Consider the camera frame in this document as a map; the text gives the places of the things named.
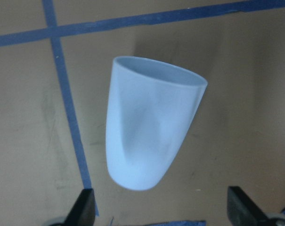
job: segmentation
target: beige surface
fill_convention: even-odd
[[[60,24],[86,21],[87,5],[99,8],[101,18],[132,15],[126,6],[112,14],[83,1],[69,17],[75,1],[68,2],[55,1]],[[179,8],[169,2],[155,11]],[[9,21],[0,16],[0,34],[16,32],[10,23],[20,16],[6,4],[0,1]],[[41,3],[30,9],[36,16]],[[18,30],[43,27],[41,15]],[[285,9],[123,28],[62,38],[62,44],[100,212],[96,226],[112,217],[113,225],[205,219],[228,226],[229,185],[241,186],[264,211],[285,206]],[[145,192],[119,187],[106,170],[106,105],[112,59],[119,55],[176,64],[209,83],[175,161]],[[49,40],[1,47],[0,226],[41,226],[63,217],[81,189]]]

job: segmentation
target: white cup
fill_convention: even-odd
[[[174,160],[207,86],[189,70],[134,56],[113,61],[106,119],[112,179],[147,190]]]

